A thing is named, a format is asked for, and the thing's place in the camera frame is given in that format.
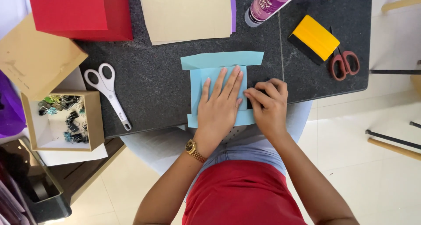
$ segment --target yellow squeegee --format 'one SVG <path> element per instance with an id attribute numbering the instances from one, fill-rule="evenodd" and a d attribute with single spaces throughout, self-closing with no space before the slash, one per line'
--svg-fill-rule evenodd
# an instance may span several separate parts
<path id="1" fill-rule="evenodd" d="M 323 64 L 339 45 L 338 39 L 309 15 L 301 20 L 288 40 L 318 65 Z"/>

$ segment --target white scissors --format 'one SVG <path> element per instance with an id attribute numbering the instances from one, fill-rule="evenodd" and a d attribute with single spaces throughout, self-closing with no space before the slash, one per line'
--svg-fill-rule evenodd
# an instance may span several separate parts
<path id="1" fill-rule="evenodd" d="M 110 79 L 107 79 L 102 72 L 102 69 L 104 66 L 107 66 L 111 70 L 112 75 Z M 92 87 L 98 89 L 101 93 L 103 93 L 107 97 L 108 101 L 111 103 L 112 107 L 114 108 L 114 111 L 117 113 L 118 118 L 123 123 L 126 131 L 130 131 L 131 125 L 129 123 L 129 120 L 127 120 L 127 117 L 124 114 L 124 111 L 121 108 L 121 105 L 118 102 L 117 97 L 115 96 L 115 93 L 114 93 L 114 79 L 115 79 L 114 68 L 110 64 L 103 63 L 99 66 L 98 71 L 92 70 L 92 69 L 86 70 L 85 71 L 86 82 Z M 93 73 L 98 77 L 98 84 L 94 84 L 93 82 L 89 80 L 87 76 L 89 73 Z"/>

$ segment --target purple bag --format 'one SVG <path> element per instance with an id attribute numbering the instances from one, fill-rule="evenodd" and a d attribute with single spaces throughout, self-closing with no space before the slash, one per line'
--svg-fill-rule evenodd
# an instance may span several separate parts
<path id="1" fill-rule="evenodd" d="M 19 134 L 26 127 L 21 99 L 0 71 L 0 138 Z"/>

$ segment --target tacky glue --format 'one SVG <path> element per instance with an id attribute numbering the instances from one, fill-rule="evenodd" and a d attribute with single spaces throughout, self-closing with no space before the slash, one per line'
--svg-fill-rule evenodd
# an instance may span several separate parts
<path id="1" fill-rule="evenodd" d="M 244 14 L 250 27 L 257 27 L 291 0 L 254 0 Z"/>

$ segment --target dark granite tabletop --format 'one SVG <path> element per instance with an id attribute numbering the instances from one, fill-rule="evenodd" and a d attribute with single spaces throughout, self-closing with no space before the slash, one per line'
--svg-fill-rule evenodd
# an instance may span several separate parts
<path id="1" fill-rule="evenodd" d="M 104 134 L 112 138 L 185 124 L 190 114 L 190 77 L 180 57 L 224 51 L 264 51 L 262 65 L 248 66 L 247 85 L 272 77 L 288 84 L 288 103 L 362 91 L 368 85 L 371 0 L 292 0 L 257 28 L 244 21 L 253 0 L 236 0 L 237 31 L 230 38 L 202 39 L 152 46 L 140 0 L 129 0 L 134 41 L 77 43 L 89 57 L 82 73 L 103 62 L 116 72 L 115 93 L 132 125 L 126 131 L 108 100 L 101 94 Z M 332 26 L 346 50 L 355 52 L 361 70 L 344 81 L 334 80 L 327 62 L 317 66 L 287 38 L 309 14 L 325 28 Z M 96 90 L 86 85 L 88 90 Z"/>

